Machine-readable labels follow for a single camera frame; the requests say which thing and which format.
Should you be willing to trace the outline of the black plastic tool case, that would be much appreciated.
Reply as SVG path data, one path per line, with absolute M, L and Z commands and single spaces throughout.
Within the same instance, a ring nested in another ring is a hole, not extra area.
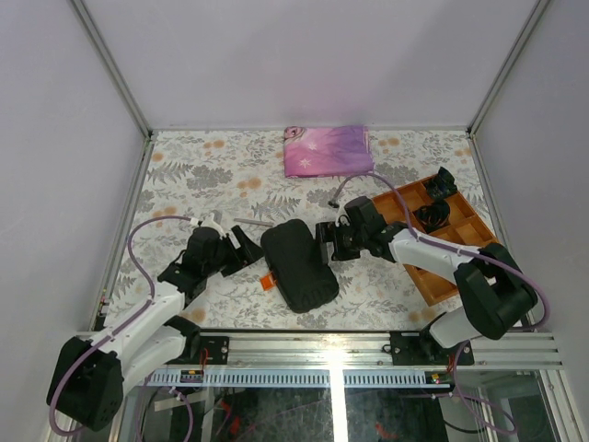
M 308 225 L 291 219 L 261 235 L 265 261 L 286 305 L 297 314 L 320 308 L 340 292 Z

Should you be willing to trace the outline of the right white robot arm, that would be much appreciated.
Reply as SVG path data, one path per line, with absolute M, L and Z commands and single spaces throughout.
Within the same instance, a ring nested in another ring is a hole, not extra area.
M 501 339 L 538 302 L 537 291 L 503 245 L 460 245 L 421 233 L 411 223 L 388 223 L 365 196 L 345 204 L 337 220 L 316 224 L 316 237 L 323 262 L 355 260 L 366 250 L 456 286 L 462 306 L 422 330 L 419 348 L 430 363 L 444 361 L 464 341 Z

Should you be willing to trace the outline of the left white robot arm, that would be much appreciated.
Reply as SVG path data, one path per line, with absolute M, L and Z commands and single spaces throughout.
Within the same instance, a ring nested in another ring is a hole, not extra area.
M 99 431 L 130 390 L 164 364 L 206 362 L 201 329 L 182 311 L 210 277 L 230 276 L 262 256 L 262 248 L 241 227 L 224 232 L 214 222 L 197 222 L 179 256 L 149 281 L 146 300 L 91 337 L 74 336 L 64 344 L 46 399 L 52 431 L 72 434 L 58 425 L 57 414 Z

